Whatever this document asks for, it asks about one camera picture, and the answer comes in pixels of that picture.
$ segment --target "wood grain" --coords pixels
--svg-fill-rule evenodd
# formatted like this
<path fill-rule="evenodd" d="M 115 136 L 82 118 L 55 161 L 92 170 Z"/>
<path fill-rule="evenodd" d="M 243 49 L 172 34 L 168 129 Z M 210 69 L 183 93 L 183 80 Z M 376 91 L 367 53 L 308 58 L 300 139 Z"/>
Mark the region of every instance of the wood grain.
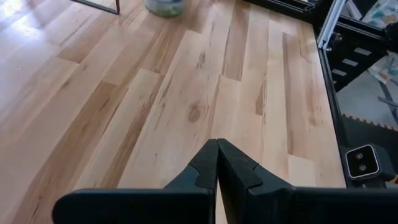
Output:
<path fill-rule="evenodd" d="M 292 184 L 345 186 L 310 24 L 241 0 L 121 7 L 0 1 L 0 223 L 51 223 L 83 187 L 161 188 L 209 138 Z"/>

